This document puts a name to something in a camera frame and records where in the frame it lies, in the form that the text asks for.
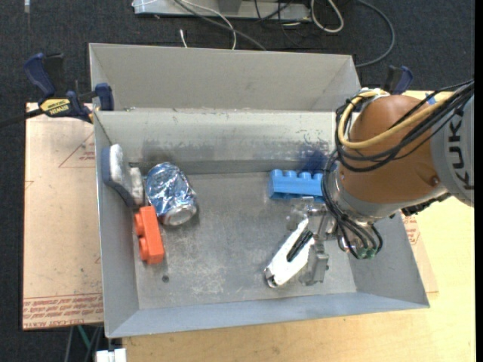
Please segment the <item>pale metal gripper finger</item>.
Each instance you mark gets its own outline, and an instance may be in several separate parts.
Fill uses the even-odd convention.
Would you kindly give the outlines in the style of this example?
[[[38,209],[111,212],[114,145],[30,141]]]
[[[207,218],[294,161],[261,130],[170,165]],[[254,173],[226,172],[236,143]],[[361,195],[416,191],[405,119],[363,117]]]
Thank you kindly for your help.
[[[286,217],[286,227],[288,230],[295,230],[298,224],[309,216],[314,201],[314,197],[308,196],[291,200],[290,210]]]
[[[322,283],[328,269],[329,255],[326,253],[310,253],[306,269],[299,276],[299,282],[305,286]]]

